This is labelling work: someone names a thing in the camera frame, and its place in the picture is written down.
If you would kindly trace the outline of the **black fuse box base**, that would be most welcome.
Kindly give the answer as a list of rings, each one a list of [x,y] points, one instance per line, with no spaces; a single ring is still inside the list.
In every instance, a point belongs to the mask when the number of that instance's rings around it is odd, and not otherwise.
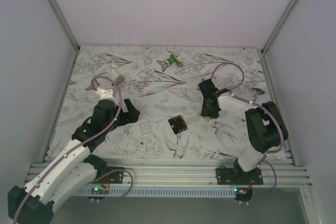
[[[168,119],[168,123],[174,134],[179,134],[187,130],[186,122],[181,115]]]

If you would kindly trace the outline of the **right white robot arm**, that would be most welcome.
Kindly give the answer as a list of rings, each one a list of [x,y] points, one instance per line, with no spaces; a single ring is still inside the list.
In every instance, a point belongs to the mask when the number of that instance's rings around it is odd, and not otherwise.
[[[288,131],[275,103],[258,104],[233,94],[228,89],[218,89],[211,79],[198,84],[203,96],[201,116],[216,119],[222,110],[245,119],[249,146],[238,158],[238,168],[233,170],[233,179],[245,184],[251,179],[251,171],[265,160],[269,153],[281,151]]]

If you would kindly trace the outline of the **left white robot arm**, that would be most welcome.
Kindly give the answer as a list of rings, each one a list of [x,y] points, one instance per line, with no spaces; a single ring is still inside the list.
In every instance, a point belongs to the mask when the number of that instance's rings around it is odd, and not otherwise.
[[[86,184],[102,183],[93,191],[106,195],[110,184],[122,183],[126,170],[108,167],[93,151],[116,127],[138,121],[140,112],[130,99],[124,103],[126,112],[112,100],[99,101],[59,155],[25,186],[8,192],[8,216],[14,223],[50,223],[57,209]]]

